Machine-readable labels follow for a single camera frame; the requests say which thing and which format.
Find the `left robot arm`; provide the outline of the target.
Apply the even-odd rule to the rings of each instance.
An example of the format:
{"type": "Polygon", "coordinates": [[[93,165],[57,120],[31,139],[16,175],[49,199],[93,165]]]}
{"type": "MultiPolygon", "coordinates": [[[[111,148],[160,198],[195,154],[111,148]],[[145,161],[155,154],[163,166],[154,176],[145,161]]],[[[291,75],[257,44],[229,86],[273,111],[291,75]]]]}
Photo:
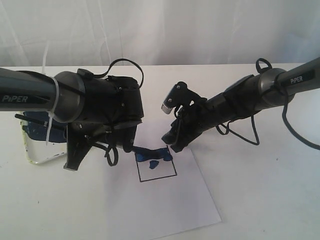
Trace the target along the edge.
{"type": "Polygon", "coordinates": [[[118,148],[133,150],[144,112],[138,82],[128,76],[63,71],[50,77],[27,70],[0,70],[2,111],[47,112],[63,123],[66,170],[78,170],[92,147],[105,151],[110,166],[118,148]]]}

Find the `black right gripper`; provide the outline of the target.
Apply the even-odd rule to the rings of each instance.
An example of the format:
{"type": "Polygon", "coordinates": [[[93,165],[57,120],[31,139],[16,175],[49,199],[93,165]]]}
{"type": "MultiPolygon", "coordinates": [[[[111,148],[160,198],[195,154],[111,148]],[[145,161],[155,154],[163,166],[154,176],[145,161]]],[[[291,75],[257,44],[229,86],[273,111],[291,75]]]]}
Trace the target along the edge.
{"type": "Polygon", "coordinates": [[[210,129],[210,108],[208,99],[200,97],[190,105],[175,107],[175,120],[171,129],[162,136],[162,141],[175,152],[181,152],[188,143],[185,140],[194,140],[203,132],[210,129]]]}

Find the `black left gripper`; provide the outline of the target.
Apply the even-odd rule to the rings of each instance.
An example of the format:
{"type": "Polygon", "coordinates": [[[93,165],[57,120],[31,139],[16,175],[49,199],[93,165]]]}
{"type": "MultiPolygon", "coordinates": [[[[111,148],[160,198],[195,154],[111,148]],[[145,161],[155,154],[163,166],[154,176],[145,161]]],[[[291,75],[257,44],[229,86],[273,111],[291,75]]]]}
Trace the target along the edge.
{"type": "Polygon", "coordinates": [[[90,151],[90,142],[102,142],[130,153],[133,149],[137,126],[141,119],[130,119],[111,124],[68,123],[66,127],[67,160],[63,168],[77,171],[90,151]]]}

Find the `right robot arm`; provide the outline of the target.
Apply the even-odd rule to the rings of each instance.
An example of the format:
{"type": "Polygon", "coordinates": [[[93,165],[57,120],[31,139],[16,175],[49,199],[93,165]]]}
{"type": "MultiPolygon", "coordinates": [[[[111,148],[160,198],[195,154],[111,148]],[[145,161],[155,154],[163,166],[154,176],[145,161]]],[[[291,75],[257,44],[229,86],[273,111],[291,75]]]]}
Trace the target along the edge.
{"type": "Polygon", "coordinates": [[[264,58],[255,63],[257,75],[247,75],[225,91],[207,99],[188,89],[183,81],[176,83],[161,109],[174,113],[175,120],[162,141],[176,153],[181,152],[203,132],[215,128],[221,135],[229,133],[258,146],[259,136],[254,116],[262,110],[283,107],[282,120],[289,132],[303,144],[319,150],[320,146],[301,136],[289,123],[287,111],[289,102],[297,93],[320,87],[320,60],[316,58],[291,70],[274,68],[264,58]],[[255,141],[251,141],[230,129],[230,123],[251,119],[255,141]]]}

